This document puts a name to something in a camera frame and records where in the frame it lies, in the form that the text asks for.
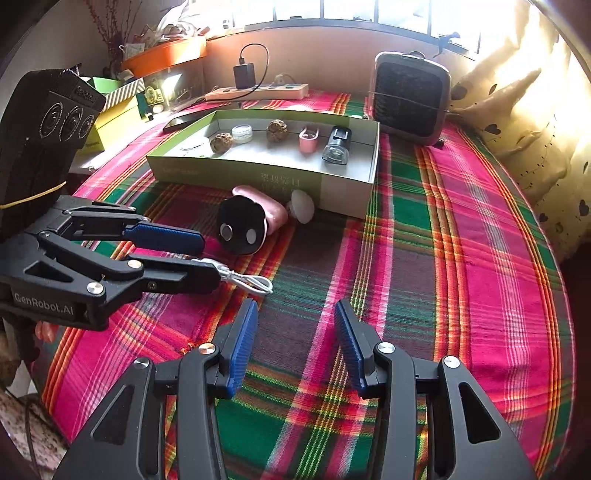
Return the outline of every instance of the striped tablecloth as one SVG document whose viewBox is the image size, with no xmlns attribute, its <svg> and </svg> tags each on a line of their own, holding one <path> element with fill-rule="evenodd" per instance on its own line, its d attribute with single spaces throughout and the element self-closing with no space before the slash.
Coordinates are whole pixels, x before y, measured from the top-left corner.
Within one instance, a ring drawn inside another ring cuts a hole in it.
<svg viewBox="0 0 591 480">
<path fill-rule="evenodd" d="M 364 102 L 314 92 L 298 102 L 250 102 L 361 115 Z M 214 235 L 227 192 L 156 182 L 145 155 L 166 137 L 156 125 L 93 175 L 78 195 L 124 203 L 153 220 L 198 229 L 206 256 L 273 279 L 243 389 L 217 406 L 232 479 L 340 479 L 363 475 L 376 402 L 347 382 L 333 327 L 337 300 L 413 356 L 459 356 L 519 437 L 540 476 L 559 461 L 574 396 L 573 332 L 564 285 L 534 215 L 503 168 L 473 135 L 445 127 L 445 147 L 383 135 L 365 221 L 318 211 L 289 223 L 251 257 L 226 254 Z M 123 242 L 88 245 L 112 258 Z M 178 358 L 230 322 L 244 293 L 145 294 L 106 332 L 61 330 L 35 364 L 35 380 L 72 440 L 138 356 Z M 166 471 L 176 478 L 175 415 L 166 424 Z M 419 477 L 427 434 L 419 411 Z"/>
</svg>

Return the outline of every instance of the black charger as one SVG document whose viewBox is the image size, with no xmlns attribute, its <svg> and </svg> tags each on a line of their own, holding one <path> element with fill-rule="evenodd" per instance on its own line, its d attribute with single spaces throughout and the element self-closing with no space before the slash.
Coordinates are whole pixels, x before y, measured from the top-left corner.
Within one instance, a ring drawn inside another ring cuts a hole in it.
<svg viewBox="0 0 591 480">
<path fill-rule="evenodd" d="M 253 88 L 256 85 L 255 65 L 253 63 L 244 63 L 242 55 L 238 59 L 240 65 L 234 66 L 234 83 L 237 90 Z"/>
</svg>

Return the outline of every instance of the coiled white cord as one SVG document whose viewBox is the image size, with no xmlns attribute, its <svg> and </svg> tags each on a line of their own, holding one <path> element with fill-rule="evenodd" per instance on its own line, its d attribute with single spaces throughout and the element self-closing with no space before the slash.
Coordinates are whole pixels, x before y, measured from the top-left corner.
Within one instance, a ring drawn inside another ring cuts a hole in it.
<svg viewBox="0 0 591 480">
<path fill-rule="evenodd" d="M 197 258 L 192 259 L 194 262 L 205 262 L 211 263 L 216 267 L 217 272 L 220 274 L 222 281 L 236 285 L 237 287 L 246 290 L 248 293 L 258 295 L 261 297 L 267 296 L 273 293 L 273 282 L 266 277 L 261 275 L 244 275 L 236 273 L 228 268 L 221 262 L 212 260 L 211 258 L 203 258 L 198 260 Z"/>
</svg>

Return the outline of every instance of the pink plastic object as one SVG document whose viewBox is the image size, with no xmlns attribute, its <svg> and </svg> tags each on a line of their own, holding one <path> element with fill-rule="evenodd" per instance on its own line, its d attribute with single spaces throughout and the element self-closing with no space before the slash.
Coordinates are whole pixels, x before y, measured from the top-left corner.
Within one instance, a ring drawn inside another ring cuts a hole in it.
<svg viewBox="0 0 591 480">
<path fill-rule="evenodd" d="M 302 153 L 314 153 L 318 146 L 319 130 L 305 127 L 300 133 L 300 151 Z"/>
<path fill-rule="evenodd" d="M 265 210 L 265 219 L 267 220 L 267 235 L 271 235 L 287 223 L 289 216 L 285 207 L 263 192 L 259 192 L 256 188 L 249 187 L 248 185 L 239 185 L 238 187 L 234 187 L 232 195 L 241 195 L 250 198 L 253 202 L 262 206 L 263 210 Z"/>
</svg>

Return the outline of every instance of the yellow curtain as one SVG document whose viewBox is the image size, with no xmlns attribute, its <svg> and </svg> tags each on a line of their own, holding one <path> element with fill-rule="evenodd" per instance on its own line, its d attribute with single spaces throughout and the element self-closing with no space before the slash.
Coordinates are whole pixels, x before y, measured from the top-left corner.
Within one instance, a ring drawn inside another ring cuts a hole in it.
<svg viewBox="0 0 591 480">
<path fill-rule="evenodd" d="M 591 83 L 536 7 L 499 7 L 505 33 L 454 85 L 449 117 L 480 133 L 561 261 L 591 233 Z"/>
</svg>

